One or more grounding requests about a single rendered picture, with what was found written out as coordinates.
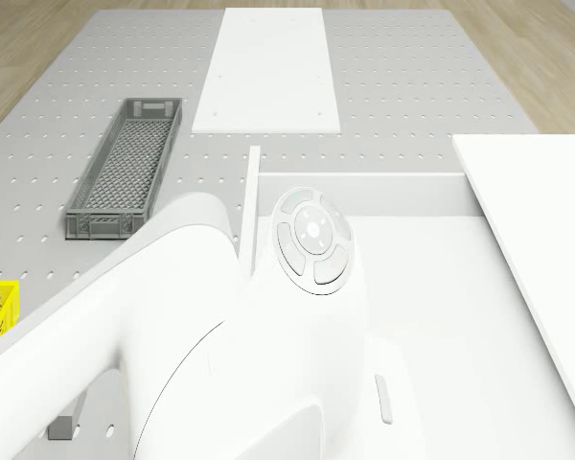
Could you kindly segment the white cabinet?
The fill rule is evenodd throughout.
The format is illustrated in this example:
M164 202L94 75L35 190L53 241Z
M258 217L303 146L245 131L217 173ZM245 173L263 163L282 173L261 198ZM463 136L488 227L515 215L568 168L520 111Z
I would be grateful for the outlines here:
M575 134L452 142L575 407Z

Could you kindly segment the white board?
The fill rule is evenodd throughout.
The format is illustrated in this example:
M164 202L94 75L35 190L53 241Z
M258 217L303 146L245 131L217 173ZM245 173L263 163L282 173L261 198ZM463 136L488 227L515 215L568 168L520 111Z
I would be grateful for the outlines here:
M226 9L192 131L338 133L321 9Z

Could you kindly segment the white drawer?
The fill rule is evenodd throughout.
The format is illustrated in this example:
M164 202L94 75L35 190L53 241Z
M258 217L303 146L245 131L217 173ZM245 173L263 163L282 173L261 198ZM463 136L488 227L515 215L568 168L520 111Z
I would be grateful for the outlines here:
M331 193L356 233L372 307L376 394L340 460L575 460L575 408L460 172L266 172L250 151L245 222L265 243L287 190Z

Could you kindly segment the grey cube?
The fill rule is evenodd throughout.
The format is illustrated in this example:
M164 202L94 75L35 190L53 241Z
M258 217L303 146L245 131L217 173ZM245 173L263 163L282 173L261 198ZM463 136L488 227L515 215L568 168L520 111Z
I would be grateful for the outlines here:
M85 399L86 391L83 391L48 425L49 440L71 441L75 437Z

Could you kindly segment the dark grey basket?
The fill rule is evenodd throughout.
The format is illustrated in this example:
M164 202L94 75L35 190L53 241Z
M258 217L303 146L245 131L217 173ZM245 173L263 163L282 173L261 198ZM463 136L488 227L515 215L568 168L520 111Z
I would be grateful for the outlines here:
M182 120L180 98L126 98L67 206L68 240L126 240L152 214Z

